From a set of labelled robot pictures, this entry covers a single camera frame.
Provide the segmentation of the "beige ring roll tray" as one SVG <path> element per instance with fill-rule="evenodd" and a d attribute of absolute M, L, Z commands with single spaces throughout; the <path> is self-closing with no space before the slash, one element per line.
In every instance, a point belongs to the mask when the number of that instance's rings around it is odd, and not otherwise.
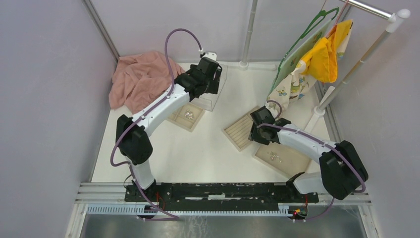
<path fill-rule="evenodd" d="M 258 106 L 252 108 L 222 131 L 239 152 L 251 144 L 251 141 L 248 139 L 253 125 L 251 113 L 258 108 Z"/>

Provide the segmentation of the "beige compartment tray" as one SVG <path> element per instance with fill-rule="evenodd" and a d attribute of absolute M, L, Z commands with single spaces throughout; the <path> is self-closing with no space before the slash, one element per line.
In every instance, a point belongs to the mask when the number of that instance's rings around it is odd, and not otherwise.
<path fill-rule="evenodd" d="M 205 110 L 187 103 L 173 112 L 166 120 L 188 132 L 193 132 Z"/>

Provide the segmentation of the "clear acrylic box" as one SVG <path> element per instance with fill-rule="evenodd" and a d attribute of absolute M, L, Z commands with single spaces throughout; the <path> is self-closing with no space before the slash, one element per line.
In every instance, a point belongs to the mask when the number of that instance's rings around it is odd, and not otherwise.
<path fill-rule="evenodd" d="M 203 94 L 199 98 L 195 98 L 191 103 L 206 111 L 212 112 L 217 104 L 217 101 L 223 91 L 225 82 L 227 80 L 228 66 L 222 64 L 222 73 L 220 76 L 219 88 L 217 94 Z"/>

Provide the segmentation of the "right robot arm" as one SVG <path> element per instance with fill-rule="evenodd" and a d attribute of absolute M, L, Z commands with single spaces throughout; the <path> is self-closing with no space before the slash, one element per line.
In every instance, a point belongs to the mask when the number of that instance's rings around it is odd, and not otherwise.
<path fill-rule="evenodd" d="M 352 143 L 333 142 L 305 132 L 287 119 L 275 119 L 265 106 L 251 112 L 253 125 L 249 139 L 263 145 L 289 146 L 320 166 L 320 172 L 301 172 L 288 180 L 286 196 L 301 201 L 309 193 L 329 193 L 343 200 L 352 193 L 366 190 L 368 173 Z"/>

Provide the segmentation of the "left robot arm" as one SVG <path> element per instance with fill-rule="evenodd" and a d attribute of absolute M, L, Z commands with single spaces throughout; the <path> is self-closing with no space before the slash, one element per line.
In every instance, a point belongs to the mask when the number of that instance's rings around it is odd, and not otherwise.
<path fill-rule="evenodd" d="M 150 136 L 173 112 L 203 94 L 217 94 L 222 67 L 217 54 L 204 54 L 197 65 L 192 64 L 185 73 L 177 76 L 174 85 L 153 103 L 132 117 L 122 115 L 117 120 L 116 145 L 127 159 L 133 178 L 138 184 L 137 196 L 150 202 L 156 195 L 152 186 L 149 157 L 153 147 Z"/>

